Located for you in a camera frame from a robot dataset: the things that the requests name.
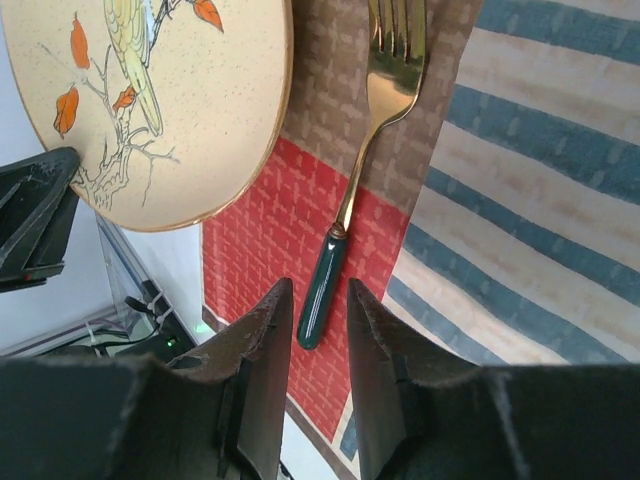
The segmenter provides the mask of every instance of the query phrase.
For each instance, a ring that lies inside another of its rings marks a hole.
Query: brick pattern
[[[297,323],[346,182],[333,168],[280,139],[249,191],[203,224],[207,305],[233,321],[250,310],[278,278],[288,276],[294,281]],[[312,352],[294,342],[289,393],[328,441],[333,440],[350,390],[347,279],[362,279],[382,298],[407,224],[407,215],[361,189],[325,338]]]
[[[421,96],[387,127],[370,154],[363,185],[411,213],[446,115],[482,0],[426,0],[429,67]],[[283,136],[348,174],[365,131],[367,2],[292,0],[295,58]]]

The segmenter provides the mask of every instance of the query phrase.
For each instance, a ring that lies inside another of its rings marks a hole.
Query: green handle
[[[297,336],[305,350],[313,350],[322,339],[346,251],[346,232],[334,224],[324,238],[300,315]]]

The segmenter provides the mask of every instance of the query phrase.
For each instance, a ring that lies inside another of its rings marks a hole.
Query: bird illustration
[[[150,0],[104,0],[104,13],[122,73],[155,136],[162,134],[162,115],[147,67],[154,35]]]

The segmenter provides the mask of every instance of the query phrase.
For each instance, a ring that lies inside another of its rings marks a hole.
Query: decorative plate
[[[214,215],[274,145],[292,68],[289,0],[2,3],[43,145],[76,148],[72,187],[127,229]]]

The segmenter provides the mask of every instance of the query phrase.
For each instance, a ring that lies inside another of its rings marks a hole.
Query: gold fork
[[[369,0],[371,43],[367,66],[369,124],[336,219],[327,233],[298,325],[298,343],[318,346],[347,249],[349,224],[367,152],[376,135],[404,118],[418,99],[426,64],[426,0]]]

